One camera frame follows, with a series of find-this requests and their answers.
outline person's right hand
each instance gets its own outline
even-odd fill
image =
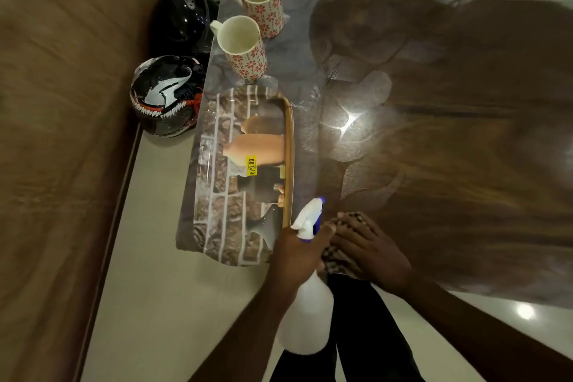
[[[342,223],[336,227],[331,243],[353,258],[377,286],[403,296],[413,270],[394,241],[364,213],[362,217],[367,224],[358,222],[347,213],[338,213],[337,217]]]

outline person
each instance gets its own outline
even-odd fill
[[[366,224],[338,213],[339,225],[327,222],[308,243],[295,230],[283,229],[261,289],[190,382],[262,380],[278,325],[329,242],[353,258],[372,283],[410,304],[486,381],[571,379],[573,361],[440,288],[410,265],[376,223],[363,217]],[[349,382],[423,381],[370,281],[332,274],[327,283],[334,308],[326,347],[309,356],[284,351],[271,381],[333,381],[337,348]]]

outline checkered cloth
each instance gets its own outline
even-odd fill
[[[349,212],[350,216],[355,218],[358,222],[366,224],[366,221],[362,217],[361,212]],[[336,225],[340,225],[341,221],[336,220]],[[366,279],[362,274],[362,269],[358,267],[356,262],[350,257],[347,257],[339,248],[330,245],[322,253],[322,261],[324,262],[326,273],[338,273],[343,275],[348,275],[355,279]]]

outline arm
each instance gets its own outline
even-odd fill
[[[320,254],[334,234],[325,224],[310,242],[284,228],[275,243],[267,278],[233,326],[190,379],[203,381],[261,380],[278,325],[295,300],[298,288],[312,275]]]
[[[571,378],[573,361],[420,275],[378,225],[364,218],[368,226],[339,213],[342,225],[332,243],[354,258],[373,283],[408,302],[485,380]]]

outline person's left hand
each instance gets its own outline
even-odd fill
[[[335,230],[334,224],[325,223],[311,241],[301,241],[296,229],[283,228],[270,256],[264,287],[280,296],[294,299],[298,288],[319,266],[320,255]]]

